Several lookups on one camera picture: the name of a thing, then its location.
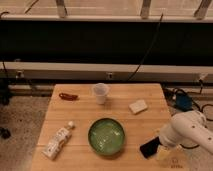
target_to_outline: butcher block tabletop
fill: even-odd
[[[108,84],[110,90],[104,105],[96,103],[93,84],[55,85],[31,165],[32,171],[160,171],[188,170],[181,149],[171,152],[168,159],[144,158],[139,147],[157,136],[171,117],[160,84]],[[67,101],[60,93],[78,95]],[[143,99],[148,109],[134,115],[129,104]],[[125,131],[125,144],[117,154],[104,157],[93,151],[88,142],[90,126],[101,118],[117,120]],[[70,140],[55,160],[43,153],[51,137],[69,121],[75,123]]]

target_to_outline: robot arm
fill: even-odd
[[[176,114],[161,128],[159,136],[142,145],[140,150],[148,158],[157,152],[158,145],[173,148],[187,138],[213,154],[213,133],[205,128],[205,123],[206,117],[198,111]]]

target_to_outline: white cup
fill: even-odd
[[[104,104],[109,92],[109,86],[104,83],[97,83],[92,86],[92,93],[96,98],[97,104]]]

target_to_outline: red chili pepper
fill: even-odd
[[[67,93],[60,93],[59,97],[63,100],[69,100],[69,101],[74,101],[78,99],[78,95],[67,94]]]

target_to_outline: white bottle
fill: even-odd
[[[70,121],[68,125],[59,129],[56,134],[51,138],[48,144],[43,149],[43,154],[53,160],[60,152],[63,145],[71,137],[71,130],[74,128],[74,123]]]

